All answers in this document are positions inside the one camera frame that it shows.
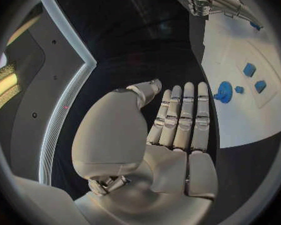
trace yellow light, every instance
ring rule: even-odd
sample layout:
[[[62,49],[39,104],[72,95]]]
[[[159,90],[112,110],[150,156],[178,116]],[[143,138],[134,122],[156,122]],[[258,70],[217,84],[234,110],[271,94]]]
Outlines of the yellow light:
[[[5,93],[8,89],[15,86],[18,82],[18,78],[16,74],[11,74],[7,76],[6,78],[2,79],[0,81],[0,96]]]

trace blue object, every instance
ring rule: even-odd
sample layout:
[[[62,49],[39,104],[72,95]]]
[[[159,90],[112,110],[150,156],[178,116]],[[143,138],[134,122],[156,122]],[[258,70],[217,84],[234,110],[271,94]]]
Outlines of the blue object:
[[[242,86],[236,86],[234,89],[238,94],[243,94],[245,89]]]
[[[253,27],[253,28],[256,28],[258,31],[260,31],[261,30],[261,26],[258,26],[257,24],[255,24],[254,22],[251,22],[250,21],[250,25]]]
[[[232,98],[232,93],[233,90],[230,82],[223,81],[218,87],[217,94],[213,97],[216,100],[220,100],[223,104],[227,104]]]
[[[256,67],[252,64],[252,63],[247,63],[246,66],[243,69],[243,73],[247,76],[247,77],[252,77],[253,74],[256,71]]]
[[[266,81],[261,80],[255,83],[255,89],[260,94],[267,86]]]

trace white panel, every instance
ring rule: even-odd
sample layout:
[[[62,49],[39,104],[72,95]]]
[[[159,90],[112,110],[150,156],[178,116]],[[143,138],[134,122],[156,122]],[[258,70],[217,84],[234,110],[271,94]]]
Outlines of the white panel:
[[[245,20],[212,14],[206,21],[204,45],[202,67],[212,93],[223,81],[244,87],[244,94],[233,91],[228,104],[215,100],[220,147],[249,144],[280,132],[281,62],[265,28],[257,31]],[[247,62],[256,66],[252,78],[243,74]],[[258,80],[267,83],[261,94],[254,88]]]

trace robotic hand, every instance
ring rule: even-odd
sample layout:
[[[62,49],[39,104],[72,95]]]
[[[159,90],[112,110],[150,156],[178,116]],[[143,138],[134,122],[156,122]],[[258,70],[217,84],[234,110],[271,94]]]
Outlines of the robotic hand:
[[[140,109],[161,90],[156,79],[106,94],[87,112],[72,147],[77,173],[88,180],[93,193],[106,195],[123,186],[124,175],[143,161],[153,174],[156,193],[183,194],[213,200],[218,181],[210,156],[209,98],[206,83],[198,85],[198,106],[189,148],[194,106],[194,85],[175,86],[163,95],[157,118],[147,136]]]

